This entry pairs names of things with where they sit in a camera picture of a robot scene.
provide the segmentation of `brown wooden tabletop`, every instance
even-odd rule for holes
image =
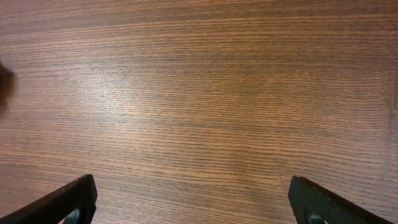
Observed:
[[[396,0],[0,0],[0,59],[0,216],[295,223],[299,175],[398,222]]]

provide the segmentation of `wood grain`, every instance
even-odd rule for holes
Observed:
[[[295,223],[305,176],[398,222],[398,5],[0,0],[0,216],[93,174],[93,223]]]

